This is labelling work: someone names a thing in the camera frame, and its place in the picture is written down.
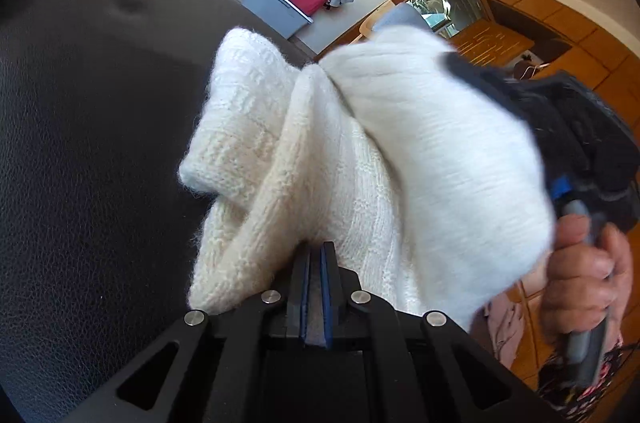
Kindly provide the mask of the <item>person's right hand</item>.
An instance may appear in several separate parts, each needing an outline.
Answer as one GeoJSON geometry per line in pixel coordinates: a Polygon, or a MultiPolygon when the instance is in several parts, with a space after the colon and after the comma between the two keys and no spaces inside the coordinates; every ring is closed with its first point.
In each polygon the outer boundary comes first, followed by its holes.
{"type": "Polygon", "coordinates": [[[553,342],[572,332],[608,324],[606,349],[620,339],[634,282],[634,263],[626,235],[608,223],[596,244],[586,242],[590,218],[568,214],[556,223],[554,250],[547,264],[540,322],[553,342]]]}

